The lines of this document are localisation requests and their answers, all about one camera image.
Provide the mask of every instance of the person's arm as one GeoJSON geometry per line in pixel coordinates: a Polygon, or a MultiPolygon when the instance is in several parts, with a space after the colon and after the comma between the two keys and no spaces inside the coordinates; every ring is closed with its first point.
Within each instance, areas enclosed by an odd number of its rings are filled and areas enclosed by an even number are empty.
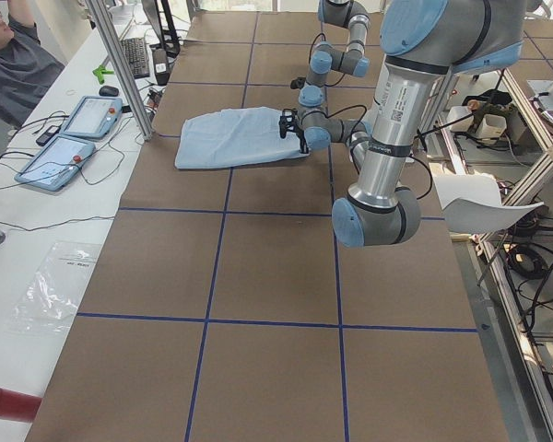
{"type": "Polygon", "coordinates": [[[27,28],[35,27],[35,18],[32,12],[30,12],[29,2],[27,0],[7,0],[8,2],[8,14],[27,28]]]}

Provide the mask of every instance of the green clip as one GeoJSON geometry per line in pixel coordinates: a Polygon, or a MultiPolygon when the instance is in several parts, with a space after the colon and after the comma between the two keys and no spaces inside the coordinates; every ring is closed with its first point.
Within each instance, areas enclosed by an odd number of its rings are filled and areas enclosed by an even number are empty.
{"type": "Polygon", "coordinates": [[[106,67],[104,67],[102,64],[97,67],[95,70],[92,71],[92,74],[94,74],[97,79],[99,80],[99,84],[104,84],[104,76],[109,74],[114,74],[113,71],[108,71],[106,67]]]}

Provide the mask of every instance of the red cylinder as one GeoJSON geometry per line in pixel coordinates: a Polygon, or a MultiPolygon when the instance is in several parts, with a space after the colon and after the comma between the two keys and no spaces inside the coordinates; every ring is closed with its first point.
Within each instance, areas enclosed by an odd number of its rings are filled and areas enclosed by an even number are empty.
{"type": "Polygon", "coordinates": [[[0,419],[33,422],[41,398],[0,388],[0,419]]]}

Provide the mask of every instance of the keyboard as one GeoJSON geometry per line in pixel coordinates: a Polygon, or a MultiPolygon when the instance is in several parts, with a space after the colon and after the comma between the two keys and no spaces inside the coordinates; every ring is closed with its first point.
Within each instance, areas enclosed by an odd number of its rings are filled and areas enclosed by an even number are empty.
{"type": "Polygon", "coordinates": [[[149,55],[147,54],[146,39],[137,37],[134,39],[121,40],[121,47],[134,78],[145,78],[149,76],[149,55]]]}

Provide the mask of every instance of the smartphone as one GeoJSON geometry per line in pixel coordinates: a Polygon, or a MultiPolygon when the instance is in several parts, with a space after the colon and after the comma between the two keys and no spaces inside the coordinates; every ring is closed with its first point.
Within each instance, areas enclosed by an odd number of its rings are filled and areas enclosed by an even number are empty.
{"type": "Polygon", "coordinates": [[[55,134],[59,132],[60,126],[49,126],[45,132],[43,132],[39,138],[37,138],[36,143],[38,145],[46,145],[49,143],[49,140],[53,138],[55,134]]]}

